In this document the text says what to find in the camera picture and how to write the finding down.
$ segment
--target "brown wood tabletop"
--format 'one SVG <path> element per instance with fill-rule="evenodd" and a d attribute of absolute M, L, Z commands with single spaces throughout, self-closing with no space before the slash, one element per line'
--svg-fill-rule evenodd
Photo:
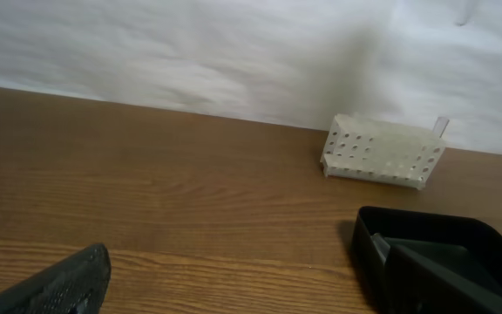
<path fill-rule="evenodd" d="M 501 155 L 447 149 L 417 191 L 325 179 L 326 136 L 0 88 L 0 291 L 103 242 L 104 314 L 372 313 L 346 249 L 361 206 L 502 234 Z"/>

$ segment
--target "white perforated rack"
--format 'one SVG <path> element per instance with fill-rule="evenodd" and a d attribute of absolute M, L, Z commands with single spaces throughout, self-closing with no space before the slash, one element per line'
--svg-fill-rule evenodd
<path fill-rule="evenodd" d="M 439 118 L 431 131 L 337 114 L 321 156 L 324 174 L 422 189 L 445 149 L 447 124 Z"/>

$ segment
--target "white paper sheet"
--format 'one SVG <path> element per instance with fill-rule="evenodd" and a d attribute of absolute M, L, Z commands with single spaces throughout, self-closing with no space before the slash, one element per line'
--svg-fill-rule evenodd
<path fill-rule="evenodd" d="M 457 0 L 0 0 L 0 86 L 317 129 L 335 113 L 426 127 L 446 115 L 454 147 L 502 153 L 502 0 L 480 0 L 462 27 L 459 11 Z"/>

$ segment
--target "white wall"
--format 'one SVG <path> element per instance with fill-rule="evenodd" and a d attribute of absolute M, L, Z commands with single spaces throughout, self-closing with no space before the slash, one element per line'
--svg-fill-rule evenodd
<path fill-rule="evenodd" d="M 327 129 L 335 113 L 502 153 L 502 1 L 0 0 L 0 86 Z"/>

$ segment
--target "black object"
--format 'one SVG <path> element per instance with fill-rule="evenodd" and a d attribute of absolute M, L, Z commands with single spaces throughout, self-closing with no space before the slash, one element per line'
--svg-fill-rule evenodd
<path fill-rule="evenodd" d="M 363 207 L 352 251 L 383 313 L 502 313 L 502 236 L 483 222 Z"/>
<path fill-rule="evenodd" d="M 0 314 L 98 314 L 110 281 L 104 244 L 94 244 L 0 293 Z"/>

